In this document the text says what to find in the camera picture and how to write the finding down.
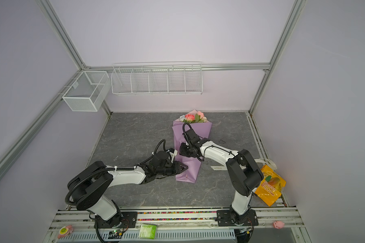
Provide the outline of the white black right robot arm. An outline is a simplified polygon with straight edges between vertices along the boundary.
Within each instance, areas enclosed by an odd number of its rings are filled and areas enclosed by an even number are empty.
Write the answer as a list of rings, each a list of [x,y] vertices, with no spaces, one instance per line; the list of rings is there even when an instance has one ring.
[[[182,133],[186,141],[180,145],[180,155],[201,162],[210,159],[227,168],[235,194],[228,218],[224,221],[237,226],[246,223],[251,227],[257,226],[256,212],[251,208],[250,202],[264,175],[251,153],[246,149],[227,149],[208,138],[202,138],[189,123],[183,123]]]

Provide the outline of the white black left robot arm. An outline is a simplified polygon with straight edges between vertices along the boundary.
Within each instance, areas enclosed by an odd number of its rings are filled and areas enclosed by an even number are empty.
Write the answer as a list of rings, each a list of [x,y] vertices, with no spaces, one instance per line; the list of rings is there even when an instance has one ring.
[[[132,167],[94,162],[68,183],[65,203],[94,214],[97,227],[122,227],[129,219],[124,217],[116,202],[104,195],[108,188],[147,184],[156,179],[179,175],[189,168],[175,159],[177,151],[166,149],[165,143],[164,139],[161,140],[149,158]]]

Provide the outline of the pink purple wrapping paper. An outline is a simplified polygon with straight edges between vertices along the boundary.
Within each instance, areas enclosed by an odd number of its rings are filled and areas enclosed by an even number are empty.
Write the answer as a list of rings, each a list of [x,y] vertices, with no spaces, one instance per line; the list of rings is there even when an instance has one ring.
[[[196,183],[203,161],[200,151],[200,141],[209,137],[212,123],[204,113],[193,110],[173,121],[174,149],[178,155],[176,160],[188,167],[184,172],[177,174],[178,182]]]

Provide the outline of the red pink fake rose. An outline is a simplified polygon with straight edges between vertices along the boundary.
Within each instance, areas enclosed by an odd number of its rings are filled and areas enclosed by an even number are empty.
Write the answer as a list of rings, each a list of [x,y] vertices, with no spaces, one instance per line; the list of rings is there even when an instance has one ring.
[[[184,122],[185,123],[195,123],[196,122],[196,115],[193,115],[193,114],[185,115]]]

